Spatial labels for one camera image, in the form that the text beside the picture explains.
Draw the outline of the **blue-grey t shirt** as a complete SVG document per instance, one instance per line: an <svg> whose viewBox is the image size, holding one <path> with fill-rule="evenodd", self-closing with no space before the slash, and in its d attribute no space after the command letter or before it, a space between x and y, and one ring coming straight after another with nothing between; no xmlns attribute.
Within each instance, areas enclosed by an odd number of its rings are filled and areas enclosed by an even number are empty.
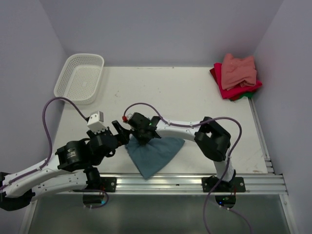
<svg viewBox="0 0 312 234"><path fill-rule="evenodd" d="M134 137L125 149L141 176L148 180L162 170L182 149L185 140L176 137L154 138L140 145Z"/></svg>

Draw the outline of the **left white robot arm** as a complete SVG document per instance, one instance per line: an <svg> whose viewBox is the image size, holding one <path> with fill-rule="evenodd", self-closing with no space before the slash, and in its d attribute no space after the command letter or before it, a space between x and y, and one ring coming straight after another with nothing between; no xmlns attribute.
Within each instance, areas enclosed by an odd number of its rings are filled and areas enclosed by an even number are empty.
<svg viewBox="0 0 312 234"><path fill-rule="evenodd" d="M126 145L131 131L118 121L110 129L98 133L88 131L87 138L69 141L50 158L21 172L0 174L0 207L15 211L41 197L64 191L99 193L106 196L97 166L105 157L112 157L116 149Z"/></svg>

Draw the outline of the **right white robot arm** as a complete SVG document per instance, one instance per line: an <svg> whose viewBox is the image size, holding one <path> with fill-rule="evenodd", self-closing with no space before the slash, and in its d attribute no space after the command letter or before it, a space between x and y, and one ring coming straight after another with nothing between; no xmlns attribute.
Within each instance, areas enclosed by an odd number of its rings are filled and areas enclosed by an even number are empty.
<svg viewBox="0 0 312 234"><path fill-rule="evenodd" d="M211 117L204 117L202 121L172 122L159 116L149 119L135 112L126 117L125 122L140 144L164 137L195 142L203 155L214 162L218 188L226 192L234 186L235 169L228 156L231 135Z"/></svg>

